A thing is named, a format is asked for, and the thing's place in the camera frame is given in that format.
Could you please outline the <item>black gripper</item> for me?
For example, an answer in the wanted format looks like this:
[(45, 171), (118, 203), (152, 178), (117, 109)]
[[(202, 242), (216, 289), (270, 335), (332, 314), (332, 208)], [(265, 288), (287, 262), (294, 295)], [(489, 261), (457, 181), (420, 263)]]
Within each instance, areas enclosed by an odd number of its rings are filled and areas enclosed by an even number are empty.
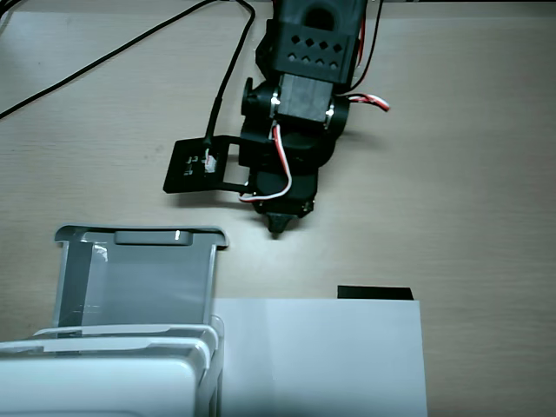
[(330, 82), (285, 74), (258, 86), (248, 78), (241, 112), (239, 163), (249, 173), (240, 201), (266, 214), (278, 239), (291, 216), (313, 211), (319, 169), (345, 128), (348, 101)]

